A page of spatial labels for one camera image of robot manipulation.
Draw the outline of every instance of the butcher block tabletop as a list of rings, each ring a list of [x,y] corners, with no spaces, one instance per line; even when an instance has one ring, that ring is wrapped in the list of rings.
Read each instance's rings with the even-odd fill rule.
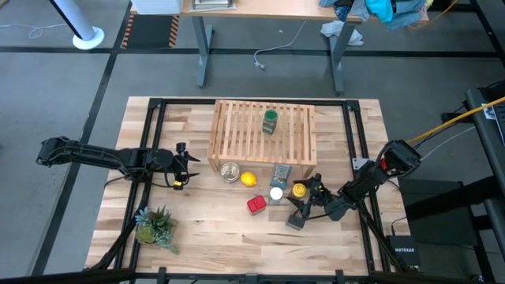
[[[149,99],[129,98],[117,149],[138,148]],[[368,151],[371,157],[375,157],[388,141],[379,101],[362,99],[359,103]],[[286,198],[279,205],[267,206],[257,215],[249,213],[248,200],[268,195],[273,165],[241,165],[241,171],[250,171],[257,176],[257,186],[254,187],[246,187],[240,181],[230,184],[213,172],[207,160],[213,114],[213,104],[166,106],[159,147],[174,151],[176,143],[186,142],[189,154],[201,160],[199,163],[189,162],[188,170],[200,175],[192,177],[182,191],[151,187],[148,207],[155,210],[166,205],[172,213],[171,218],[178,221],[174,245],[180,254],[174,255],[157,245],[141,245],[137,272],[158,272],[159,267],[166,267],[170,273],[194,274],[334,275],[335,270],[343,270],[344,275],[367,275],[357,211],[348,211],[339,222],[329,218],[307,221],[302,230],[286,226],[288,216],[296,210]],[[157,115],[156,110],[148,145],[152,144]],[[342,107],[316,106],[314,119],[317,166],[312,174],[320,173],[325,186],[336,192],[353,178]],[[353,115],[351,125],[359,152]],[[120,176],[119,172],[112,170],[108,179]],[[301,179],[298,168],[291,171],[289,189],[294,179]],[[153,182],[164,184],[163,174],[155,174]],[[121,233],[130,184],[130,181],[120,180],[105,188],[87,267],[97,263]],[[142,188],[143,185],[139,186],[137,204]],[[384,232],[388,234],[391,223],[405,217],[402,195],[393,185],[386,183],[377,192],[377,199]],[[322,208],[312,207],[312,215],[323,213]],[[410,234],[405,219],[395,223],[395,232]],[[378,244],[373,235],[371,239],[376,269],[380,269]],[[133,234],[126,246],[123,267],[129,265],[132,247]]]

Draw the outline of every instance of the white cable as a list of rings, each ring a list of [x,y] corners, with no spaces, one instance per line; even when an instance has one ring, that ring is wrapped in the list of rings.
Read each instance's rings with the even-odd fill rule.
[[[305,23],[307,22],[307,20],[304,20],[303,23],[301,23],[301,26],[300,28],[298,29],[298,32],[297,34],[294,36],[293,40],[291,40],[290,43],[288,44],[285,44],[283,46],[280,46],[280,47],[272,47],[272,48],[266,48],[266,49],[263,49],[263,50],[257,50],[255,53],[254,53],[254,65],[256,65],[257,67],[260,67],[260,69],[262,69],[263,71],[265,70],[265,65],[261,64],[258,59],[256,58],[256,56],[262,52],[266,52],[266,51],[272,51],[272,50],[278,50],[280,48],[284,48],[284,47],[290,47],[291,44],[294,43],[295,40],[297,40],[297,37],[298,35],[300,35],[300,32],[301,30],[303,29],[303,26],[305,25]]]
[[[428,154],[426,154],[424,157],[422,157],[422,158],[421,158],[421,161],[422,161],[422,160],[424,160],[424,159],[426,159],[426,158],[428,158],[431,154],[433,154],[433,152],[434,152],[434,151],[436,151],[436,150],[438,150],[438,148],[440,148],[440,147],[444,146],[444,145],[445,145],[445,143],[447,143],[447,142],[449,142],[449,141],[453,140],[454,138],[456,138],[456,137],[458,137],[458,136],[460,136],[460,135],[462,135],[462,134],[465,134],[465,133],[467,133],[467,132],[469,132],[470,130],[473,130],[473,129],[475,129],[475,126],[470,127],[470,128],[468,128],[467,130],[465,130],[465,131],[461,131],[460,133],[458,133],[458,134],[454,135],[453,137],[451,137],[451,138],[449,138],[449,139],[445,140],[444,142],[440,143],[440,144],[439,144],[438,146],[436,146],[433,150],[431,150]]]
[[[10,28],[10,27],[14,27],[14,26],[32,28],[32,31],[28,34],[28,37],[30,39],[36,39],[36,38],[40,37],[41,35],[43,35],[45,28],[61,27],[61,26],[66,26],[66,24],[53,24],[53,25],[50,25],[50,26],[34,27],[34,26],[30,25],[30,24],[18,24],[18,23],[16,23],[16,24],[3,24],[3,25],[0,25],[0,28]]]

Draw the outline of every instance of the floor mat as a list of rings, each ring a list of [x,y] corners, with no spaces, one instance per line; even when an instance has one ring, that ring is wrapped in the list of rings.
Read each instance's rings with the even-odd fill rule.
[[[179,16],[129,15],[121,48],[175,47]]]

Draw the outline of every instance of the red object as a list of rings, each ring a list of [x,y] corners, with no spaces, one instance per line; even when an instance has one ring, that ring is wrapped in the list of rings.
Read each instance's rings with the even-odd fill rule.
[[[247,207],[252,215],[262,212],[267,207],[267,202],[264,197],[256,196],[251,200],[247,201]]]
[[[383,170],[386,170],[386,169],[387,169],[386,159],[382,158],[382,159],[380,160],[380,167],[381,167]]]

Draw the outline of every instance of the orange cable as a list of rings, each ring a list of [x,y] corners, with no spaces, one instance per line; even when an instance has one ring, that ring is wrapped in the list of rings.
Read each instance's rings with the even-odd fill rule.
[[[433,133],[437,132],[438,130],[441,130],[441,129],[443,129],[443,128],[445,128],[445,127],[447,127],[447,126],[449,126],[449,125],[451,125],[451,124],[453,124],[455,122],[457,122],[460,119],[466,118],[467,116],[475,114],[476,112],[481,111],[484,108],[492,107],[492,106],[494,106],[494,105],[496,105],[498,103],[502,103],[502,102],[505,102],[505,96],[503,98],[501,98],[501,99],[497,99],[497,100],[492,101],[492,102],[490,102],[488,104],[485,104],[483,106],[476,107],[473,110],[469,110],[469,111],[465,112],[464,114],[461,114],[461,115],[459,115],[459,116],[457,116],[455,118],[452,118],[450,121],[446,121],[442,125],[439,125],[439,126],[435,127],[434,129],[432,129],[432,130],[430,130],[428,132],[422,133],[420,136],[417,136],[417,137],[415,137],[413,139],[408,140],[407,143],[411,144],[412,142],[415,142],[417,140],[423,139],[423,138],[429,136],[430,134],[433,134]]]
[[[444,10],[441,14],[440,14],[440,15],[436,16],[436,17],[435,17],[435,19],[433,19],[433,20],[429,21],[428,23],[423,24],[423,25],[420,25],[420,26],[417,26],[417,27],[414,27],[414,26],[412,26],[412,25],[409,25],[409,28],[416,30],[416,29],[422,29],[422,28],[426,27],[427,25],[429,25],[429,24],[431,24],[431,23],[435,22],[438,18],[440,18],[440,17],[441,17],[442,15],[444,15],[445,13],[447,13],[447,12],[449,11],[449,9],[451,9],[451,8],[452,8],[452,6],[454,6],[456,3],[458,3],[458,0],[454,0],[454,1],[453,1],[453,2],[452,2],[452,3],[451,3],[451,4],[450,4],[450,5],[449,5],[449,6],[448,6],[448,7],[447,7],[447,8],[446,8],[446,9],[445,9],[445,10]]]

